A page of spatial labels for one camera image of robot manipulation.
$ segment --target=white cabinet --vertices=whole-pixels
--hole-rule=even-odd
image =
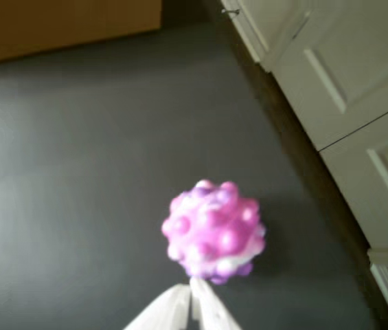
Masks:
[[[388,114],[321,156],[370,245],[388,249]]]
[[[367,237],[388,302],[388,0],[222,0]]]
[[[320,151],[388,112],[388,0],[298,2],[308,22],[273,73]]]
[[[388,302],[388,113],[321,152],[372,249]]]
[[[296,0],[221,0],[255,62],[271,71],[304,20]]]

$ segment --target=fidget ball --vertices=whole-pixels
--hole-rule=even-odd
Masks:
[[[265,247],[259,204],[241,197],[233,182],[215,186],[202,180],[182,192],[172,200],[161,230],[169,240],[170,259],[188,276],[215,284],[249,275],[253,257]]]

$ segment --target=silicone bubble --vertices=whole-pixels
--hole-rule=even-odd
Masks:
[[[253,258],[265,248],[259,204],[241,197],[233,182],[216,186],[202,180],[182,192],[171,201],[161,230],[168,238],[168,256],[188,276],[215,284],[249,275]]]

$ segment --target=dark gray floor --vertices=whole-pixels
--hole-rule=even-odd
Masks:
[[[0,329],[123,329],[186,283],[170,199],[234,180],[266,253],[216,292],[243,329],[374,329],[346,253],[202,25],[0,65]]]

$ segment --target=wooden furniture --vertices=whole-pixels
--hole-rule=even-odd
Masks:
[[[342,192],[388,303],[388,1],[222,2]]]
[[[0,0],[0,61],[155,30],[161,0]]]

